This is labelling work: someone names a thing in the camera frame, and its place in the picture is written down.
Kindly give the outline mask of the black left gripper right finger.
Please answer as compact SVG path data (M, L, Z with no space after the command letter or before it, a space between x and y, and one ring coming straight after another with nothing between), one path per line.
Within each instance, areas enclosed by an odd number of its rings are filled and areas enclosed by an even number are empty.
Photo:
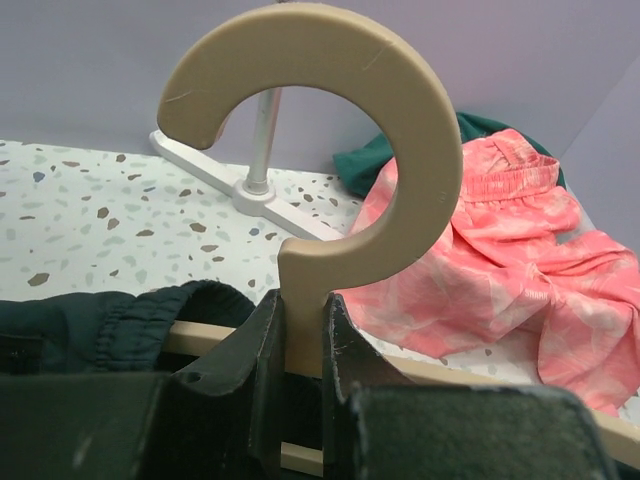
M557 388L420 385L330 297L323 327L327 479L615 479L583 404Z

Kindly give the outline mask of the dark navy shorts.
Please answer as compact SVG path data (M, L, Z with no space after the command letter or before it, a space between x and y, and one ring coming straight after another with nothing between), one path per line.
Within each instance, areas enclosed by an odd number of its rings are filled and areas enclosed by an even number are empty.
M194 356L164 351L176 321L237 328L254 303L214 280L132 295L70 293L1 304L4 375L174 372Z

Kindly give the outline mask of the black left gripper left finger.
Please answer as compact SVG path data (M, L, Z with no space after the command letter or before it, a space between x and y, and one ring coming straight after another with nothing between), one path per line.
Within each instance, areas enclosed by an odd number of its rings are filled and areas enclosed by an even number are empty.
M172 373L3 377L5 479L277 479L285 326L277 291Z

